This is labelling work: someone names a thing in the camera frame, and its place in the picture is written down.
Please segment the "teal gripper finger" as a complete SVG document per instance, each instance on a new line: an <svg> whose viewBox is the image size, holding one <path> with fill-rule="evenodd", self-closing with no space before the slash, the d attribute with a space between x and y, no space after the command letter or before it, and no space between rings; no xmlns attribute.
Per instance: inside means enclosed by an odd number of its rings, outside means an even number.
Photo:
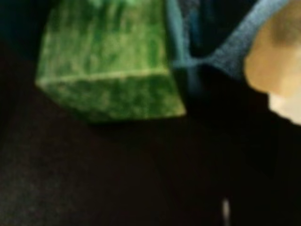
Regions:
<svg viewBox="0 0 301 226"><path fill-rule="evenodd" d="M209 66L244 82L243 60L260 26L284 6L282 0L168 0L171 67L180 91L199 97Z"/></svg>

